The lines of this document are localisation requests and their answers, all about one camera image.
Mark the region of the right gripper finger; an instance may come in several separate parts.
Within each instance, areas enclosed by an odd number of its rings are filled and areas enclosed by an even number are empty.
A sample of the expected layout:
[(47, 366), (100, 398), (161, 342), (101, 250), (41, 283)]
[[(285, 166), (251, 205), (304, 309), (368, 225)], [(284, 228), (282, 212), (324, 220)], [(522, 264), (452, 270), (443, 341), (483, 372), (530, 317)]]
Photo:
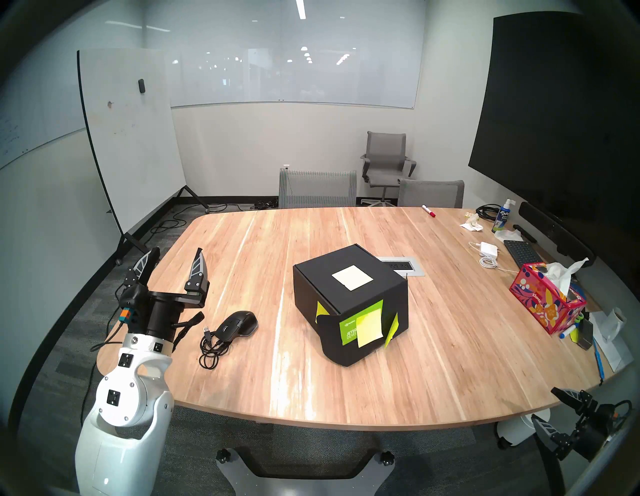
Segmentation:
[(560, 461), (567, 457), (571, 451), (571, 437), (569, 434), (558, 431), (549, 423), (536, 414), (531, 415), (537, 437), (543, 445)]
[(596, 410), (596, 401), (585, 390), (577, 392), (569, 388), (553, 387), (551, 394), (576, 412), (594, 412)]

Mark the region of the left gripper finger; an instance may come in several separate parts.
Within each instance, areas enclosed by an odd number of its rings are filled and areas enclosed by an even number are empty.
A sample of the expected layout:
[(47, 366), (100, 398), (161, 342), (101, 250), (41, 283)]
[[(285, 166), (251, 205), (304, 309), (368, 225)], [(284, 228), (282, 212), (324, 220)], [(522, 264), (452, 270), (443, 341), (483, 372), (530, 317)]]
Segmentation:
[(184, 290), (188, 295), (206, 296), (209, 288), (207, 266), (202, 248), (198, 248), (194, 256)]
[(124, 287), (128, 289), (136, 284), (147, 286), (149, 278), (160, 258), (159, 247), (153, 247), (143, 255), (134, 265), (127, 269)]

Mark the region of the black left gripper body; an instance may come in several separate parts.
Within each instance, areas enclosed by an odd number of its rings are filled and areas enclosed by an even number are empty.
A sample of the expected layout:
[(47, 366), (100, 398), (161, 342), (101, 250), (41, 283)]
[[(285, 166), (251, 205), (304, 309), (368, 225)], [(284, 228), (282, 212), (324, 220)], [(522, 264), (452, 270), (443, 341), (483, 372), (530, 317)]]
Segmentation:
[(134, 333), (148, 335), (177, 344), (188, 331), (204, 320), (204, 313), (196, 313), (190, 320), (180, 322), (185, 309), (203, 309), (207, 291), (185, 294), (134, 290)]

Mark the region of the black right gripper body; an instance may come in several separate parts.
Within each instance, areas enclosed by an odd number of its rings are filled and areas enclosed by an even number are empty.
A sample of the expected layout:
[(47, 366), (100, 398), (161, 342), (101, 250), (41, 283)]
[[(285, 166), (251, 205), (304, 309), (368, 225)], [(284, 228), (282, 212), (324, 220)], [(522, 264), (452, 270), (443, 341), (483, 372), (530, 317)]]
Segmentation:
[(570, 446), (588, 462), (592, 462), (614, 430), (618, 414), (616, 406), (610, 403), (589, 404), (575, 408), (578, 422), (570, 435)]

